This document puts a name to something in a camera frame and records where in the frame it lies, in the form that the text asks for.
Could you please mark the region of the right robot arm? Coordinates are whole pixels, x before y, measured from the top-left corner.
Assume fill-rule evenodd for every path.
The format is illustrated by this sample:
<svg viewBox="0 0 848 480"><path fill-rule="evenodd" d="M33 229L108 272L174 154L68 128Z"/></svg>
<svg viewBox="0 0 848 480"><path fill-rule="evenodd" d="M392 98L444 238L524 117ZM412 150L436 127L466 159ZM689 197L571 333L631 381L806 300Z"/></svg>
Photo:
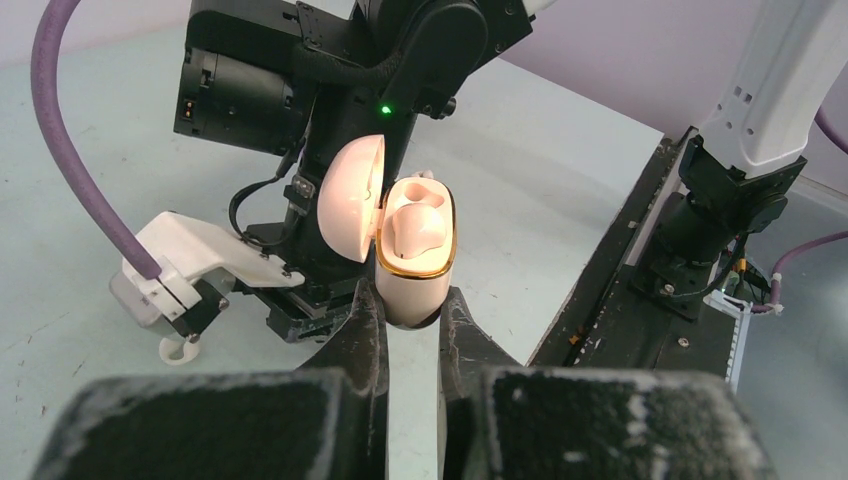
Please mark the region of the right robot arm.
<svg viewBox="0 0 848 480"><path fill-rule="evenodd" d="M289 187L278 224L251 245L293 262L306 283L265 300L289 342L335 329L362 273L318 236L315 206L331 156L383 133L391 185L419 116L442 119L465 80L531 32L540 1L360 1L348 19L304 2L195 1L174 130L280 156ZM843 1L766 1L733 77L686 145L689 194L661 230L668 259L692 265L719 241L764 229L783 210L819 108L847 62Z"/></svg>

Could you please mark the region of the pink earbud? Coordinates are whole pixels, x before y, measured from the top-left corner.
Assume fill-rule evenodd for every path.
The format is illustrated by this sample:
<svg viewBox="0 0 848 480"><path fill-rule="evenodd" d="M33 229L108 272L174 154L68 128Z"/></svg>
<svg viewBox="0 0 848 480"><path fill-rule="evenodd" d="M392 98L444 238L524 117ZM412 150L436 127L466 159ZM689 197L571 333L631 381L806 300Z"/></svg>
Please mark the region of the pink earbud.
<svg viewBox="0 0 848 480"><path fill-rule="evenodd" d="M394 235L393 253L400 259L414 259L440 248L447 239L445 221L429 204L409 203L398 208L390 224Z"/></svg>

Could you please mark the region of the pink earbud charging case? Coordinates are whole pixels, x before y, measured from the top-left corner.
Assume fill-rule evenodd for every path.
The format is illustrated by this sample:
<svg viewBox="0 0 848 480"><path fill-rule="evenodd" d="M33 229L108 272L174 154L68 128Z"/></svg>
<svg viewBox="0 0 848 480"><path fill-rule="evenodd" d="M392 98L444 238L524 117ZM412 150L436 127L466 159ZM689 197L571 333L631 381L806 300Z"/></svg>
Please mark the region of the pink earbud charging case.
<svg viewBox="0 0 848 480"><path fill-rule="evenodd" d="M418 328L445 301L457 251L453 195L429 170L384 187L385 139L347 143L320 187L317 222L338 255L376 255L374 282L389 322Z"/></svg>

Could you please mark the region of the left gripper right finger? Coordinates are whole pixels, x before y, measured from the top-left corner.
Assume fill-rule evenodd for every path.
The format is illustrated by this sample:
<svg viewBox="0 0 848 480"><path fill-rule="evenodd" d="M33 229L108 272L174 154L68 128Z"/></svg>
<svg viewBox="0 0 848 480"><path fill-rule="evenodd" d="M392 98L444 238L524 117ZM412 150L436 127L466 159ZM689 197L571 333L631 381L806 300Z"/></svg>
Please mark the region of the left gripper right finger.
<svg viewBox="0 0 848 480"><path fill-rule="evenodd" d="M526 367L451 288L440 312L446 479L772 479L717 376Z"/></svg>

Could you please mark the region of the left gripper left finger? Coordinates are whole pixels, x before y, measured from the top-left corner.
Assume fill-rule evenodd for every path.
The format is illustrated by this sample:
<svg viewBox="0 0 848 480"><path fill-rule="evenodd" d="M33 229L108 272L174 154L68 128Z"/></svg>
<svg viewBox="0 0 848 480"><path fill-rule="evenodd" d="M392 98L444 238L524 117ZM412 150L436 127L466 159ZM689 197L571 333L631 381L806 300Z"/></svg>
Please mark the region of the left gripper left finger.
<svg viewBox="0 0 848 480"><path fill-rule="evenodd" d="M357 284L341 328L293 370L112 377L80 390L37 479L383 479L382 301Z"/></svg>

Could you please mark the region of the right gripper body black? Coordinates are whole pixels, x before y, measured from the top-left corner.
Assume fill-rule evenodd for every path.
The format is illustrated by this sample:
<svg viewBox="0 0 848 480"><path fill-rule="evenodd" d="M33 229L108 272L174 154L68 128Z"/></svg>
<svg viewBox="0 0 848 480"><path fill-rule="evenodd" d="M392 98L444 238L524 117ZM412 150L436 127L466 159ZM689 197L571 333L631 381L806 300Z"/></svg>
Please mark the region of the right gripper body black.
<svg viewBox="0 0 848 480"><path fill-rule="evenodd" d="M329 164L306 155L284 188L285 219L245 227L245 242L284 261L283 272L300 274L295 287L247 287L270 309L268 326L288 343L330 336L351 309L365 266L334 252L322 238L317 199Z"/></svg>

